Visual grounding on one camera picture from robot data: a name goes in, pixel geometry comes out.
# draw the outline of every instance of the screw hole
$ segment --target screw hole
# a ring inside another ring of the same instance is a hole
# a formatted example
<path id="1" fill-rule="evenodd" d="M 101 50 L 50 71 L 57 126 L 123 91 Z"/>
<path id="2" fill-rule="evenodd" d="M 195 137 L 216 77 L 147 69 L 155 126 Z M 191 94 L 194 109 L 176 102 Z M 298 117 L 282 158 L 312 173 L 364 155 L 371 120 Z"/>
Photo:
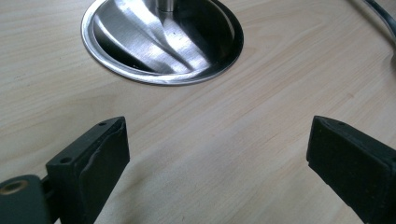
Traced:
<path id="1" fill-rule="evenodd" d="M 65 157 L 61 159 L 61 164 L 69 163 L 72 159 L 70 157 Z"/>
<path id="2" fill-rule="evenodd" d="M 0 194 L 2 195 L 13 194 L 26 188 L 28 185 L 29 182 L 27 182 L 26 180 L 17 180 L 0 188 Z"/>

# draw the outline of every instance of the wood grain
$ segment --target wood grain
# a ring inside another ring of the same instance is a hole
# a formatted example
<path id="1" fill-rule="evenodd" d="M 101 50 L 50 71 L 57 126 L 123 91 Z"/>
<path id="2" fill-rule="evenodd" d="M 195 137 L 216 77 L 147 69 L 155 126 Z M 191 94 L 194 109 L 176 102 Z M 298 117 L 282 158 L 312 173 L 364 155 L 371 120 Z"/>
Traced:
<path id="1" fill-rule="evenodd" d="M 223 0 L 242 55 L 186 87 L 97 63 L 79 32 L 91 3 L 2 1 L 0 180 L 45 176 L 92 125 L 125 116 L 132 159 L 97 223 L 361 223 L 305 152 L 314 115 L 396 147 L 395 48 L 362 1 Z"/>

